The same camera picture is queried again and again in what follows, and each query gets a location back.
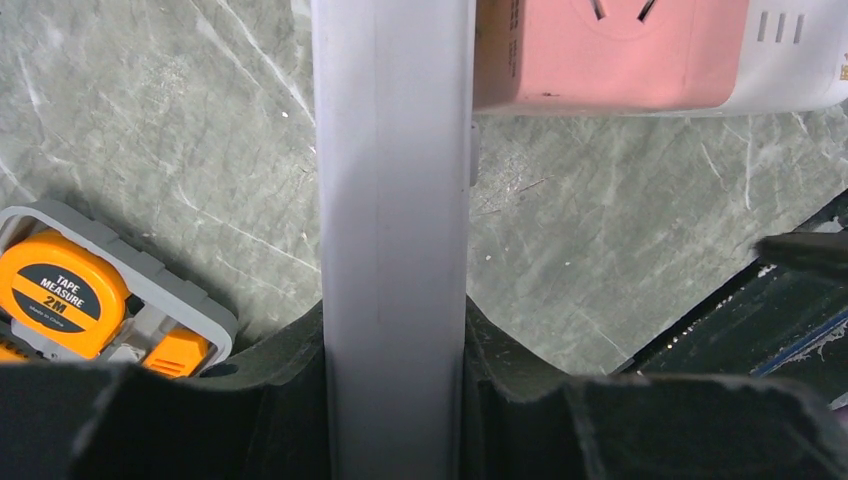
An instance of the white plastic strip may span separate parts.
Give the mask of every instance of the white plastic strip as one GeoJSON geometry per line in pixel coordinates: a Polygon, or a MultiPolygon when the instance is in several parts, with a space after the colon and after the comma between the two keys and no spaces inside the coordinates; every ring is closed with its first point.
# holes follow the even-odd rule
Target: white plastic strip
{"type": "Polygon", "coordinates": [[[312,0],[335,478],[452,478],[473,0],[312,0]]]}

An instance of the gray marble tabletop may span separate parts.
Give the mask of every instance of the gray marble tabletop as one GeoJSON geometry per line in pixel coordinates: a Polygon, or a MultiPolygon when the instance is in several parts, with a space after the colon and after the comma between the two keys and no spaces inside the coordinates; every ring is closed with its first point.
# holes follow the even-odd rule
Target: gray marble tabletop
{"type": "MultiPolygon", "coordinates": [[[[237,310],[321,296],[308,0],[0,0],[2,205],[50,197],[237,310]]],[[[479,119],[469,293],[609,372],[846,188],[845,107],[730,119],[479,119]]]]}

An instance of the pink device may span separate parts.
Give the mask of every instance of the pink device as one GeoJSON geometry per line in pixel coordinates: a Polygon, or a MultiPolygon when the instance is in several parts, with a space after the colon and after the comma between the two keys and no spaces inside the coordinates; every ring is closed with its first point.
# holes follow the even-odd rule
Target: pink device
{"type": "Polygon", "coordinates": [[[846,0],[479,0],[478,112],[736,115],[848,98],[846,0]]]}

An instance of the tape measure label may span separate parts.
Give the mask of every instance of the tape measure label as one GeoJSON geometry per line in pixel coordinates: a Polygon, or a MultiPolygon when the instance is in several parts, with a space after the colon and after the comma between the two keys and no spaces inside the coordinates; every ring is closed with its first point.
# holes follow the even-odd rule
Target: tape measure label
{"type": "Polygon", "coordinates": [[[100,318],[100,301],[94,289],[62,267],[28,265],[18,271],[12,288],[24,313],[48,328],[82,331],[100,318]]]}

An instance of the gray plastic bar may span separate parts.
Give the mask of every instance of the gray plastic bar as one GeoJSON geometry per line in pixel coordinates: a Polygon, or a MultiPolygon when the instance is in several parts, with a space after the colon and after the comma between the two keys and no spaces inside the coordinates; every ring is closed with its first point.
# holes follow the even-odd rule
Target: gray plastic bar
{"type": "Polygon", "coordinates": [[[452,478],[473,0],[312,0],[334,477],[452,478]]]}

